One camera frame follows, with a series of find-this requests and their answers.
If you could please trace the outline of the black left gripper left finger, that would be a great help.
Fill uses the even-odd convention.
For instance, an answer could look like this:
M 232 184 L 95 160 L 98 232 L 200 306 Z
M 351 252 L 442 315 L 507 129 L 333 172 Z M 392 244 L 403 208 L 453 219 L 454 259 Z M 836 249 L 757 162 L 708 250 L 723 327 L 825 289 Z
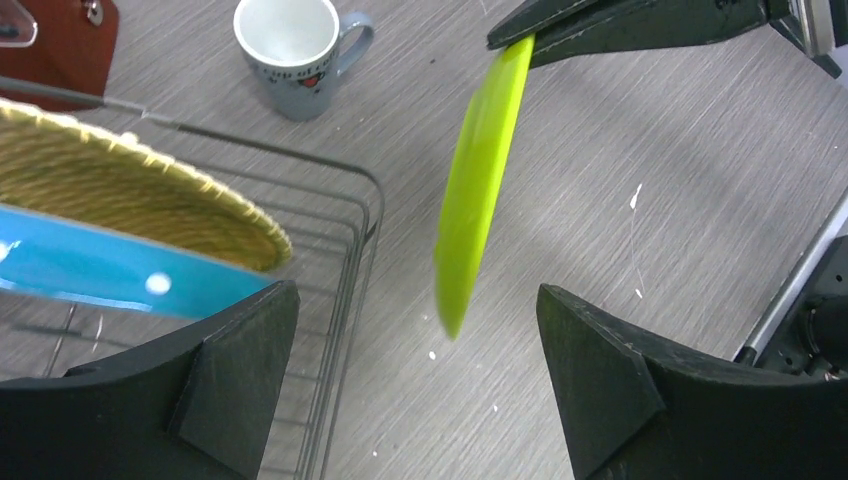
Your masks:
M 253 479 L 298 322 L 279 281 L 57 378 L 1 385 L 5 479 Z

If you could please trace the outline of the blue polka dot plate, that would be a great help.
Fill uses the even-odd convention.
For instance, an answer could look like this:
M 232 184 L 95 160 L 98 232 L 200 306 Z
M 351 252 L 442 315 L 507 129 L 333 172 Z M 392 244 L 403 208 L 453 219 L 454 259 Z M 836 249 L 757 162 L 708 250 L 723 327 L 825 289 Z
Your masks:
M 4 290 L 202 319 L 271 282 L 185 250 L 15 207 L 1 210 Z

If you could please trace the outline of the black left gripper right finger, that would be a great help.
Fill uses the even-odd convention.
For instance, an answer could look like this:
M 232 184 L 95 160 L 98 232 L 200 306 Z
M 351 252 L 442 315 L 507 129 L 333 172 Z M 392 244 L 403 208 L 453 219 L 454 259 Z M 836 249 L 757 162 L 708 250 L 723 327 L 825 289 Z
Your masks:
M 536 318 L 578 479 L 843 479 L 847 384 L 717 358 L 540 286 Z

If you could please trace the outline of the lime green plate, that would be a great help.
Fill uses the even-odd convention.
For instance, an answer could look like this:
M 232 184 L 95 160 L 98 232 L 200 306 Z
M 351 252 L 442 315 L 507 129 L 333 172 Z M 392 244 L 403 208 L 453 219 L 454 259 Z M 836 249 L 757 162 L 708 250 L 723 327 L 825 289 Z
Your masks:
M 433 252 L 436 309 L 452 340 L 475 288 L 534 46 L 530 35 L 494 58 L 471 96 L 456 142 Z

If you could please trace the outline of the woven bamboo plate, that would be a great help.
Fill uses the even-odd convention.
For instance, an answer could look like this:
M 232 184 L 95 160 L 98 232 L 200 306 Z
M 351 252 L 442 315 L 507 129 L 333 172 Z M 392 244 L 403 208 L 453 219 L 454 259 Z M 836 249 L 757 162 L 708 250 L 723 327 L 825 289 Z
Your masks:
M 259 272 L 292 242 L 256 204 L 141 143 L 35 105 L 1 101 L 1 201 Z

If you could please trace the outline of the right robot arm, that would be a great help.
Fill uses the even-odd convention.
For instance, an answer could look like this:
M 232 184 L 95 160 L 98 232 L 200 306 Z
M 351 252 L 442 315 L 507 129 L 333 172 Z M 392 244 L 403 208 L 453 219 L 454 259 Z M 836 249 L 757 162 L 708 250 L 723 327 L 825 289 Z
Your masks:
M 770 26 L 847 82 L 844 1 L 524 1 L 487 35 L 491 50 L 535 40 L 530 65 L 723 42 Z M 847 377 L 847 198 L 840 197 L 735 362 L 823 380 Z

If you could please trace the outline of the grey ceramic mug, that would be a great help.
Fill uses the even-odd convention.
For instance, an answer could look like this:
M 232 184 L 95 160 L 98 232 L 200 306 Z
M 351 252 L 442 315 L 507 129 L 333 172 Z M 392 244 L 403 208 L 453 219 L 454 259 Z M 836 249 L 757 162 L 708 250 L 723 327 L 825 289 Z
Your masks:
M 330 108 L 342 76 L 368 51 L 375 36 L 366 14 L 341 16 L 328 0 L 241 1 L 232 26 L 271 104 L 297 122 Z

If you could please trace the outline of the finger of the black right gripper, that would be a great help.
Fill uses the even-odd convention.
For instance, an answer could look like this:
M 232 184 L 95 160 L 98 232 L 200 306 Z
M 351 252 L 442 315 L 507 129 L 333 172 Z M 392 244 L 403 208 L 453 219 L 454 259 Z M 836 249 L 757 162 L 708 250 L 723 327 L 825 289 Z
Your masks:
M 525 1 L 487 34 L 491 50 L 535 38 L 530 66 L 606 53 L 703 46 L 766 25 L 770 1 Z

